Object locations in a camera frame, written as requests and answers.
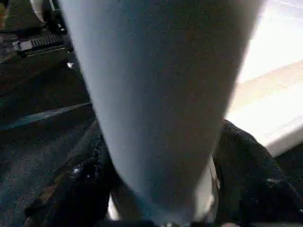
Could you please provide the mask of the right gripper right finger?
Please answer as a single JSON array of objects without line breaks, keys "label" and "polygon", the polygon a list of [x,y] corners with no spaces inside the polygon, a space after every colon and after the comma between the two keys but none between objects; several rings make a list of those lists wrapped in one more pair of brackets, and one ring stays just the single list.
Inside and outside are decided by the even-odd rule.
[{"label": "right gripper right finger", "polygon": [[302,195],[251,134],[225,120],[213,159],[220,186],[217,223],[302,224]]}]

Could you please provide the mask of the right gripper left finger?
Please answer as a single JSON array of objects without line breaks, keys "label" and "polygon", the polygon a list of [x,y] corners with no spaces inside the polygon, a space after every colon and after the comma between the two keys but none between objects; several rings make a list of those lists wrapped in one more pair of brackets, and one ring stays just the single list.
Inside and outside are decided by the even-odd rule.
[{"label": "right gripper left finger", "polygon": [[111,158],[97,121],[71,156],[25,208],[25,227],[94,227],[105,218],[116,181]]}]

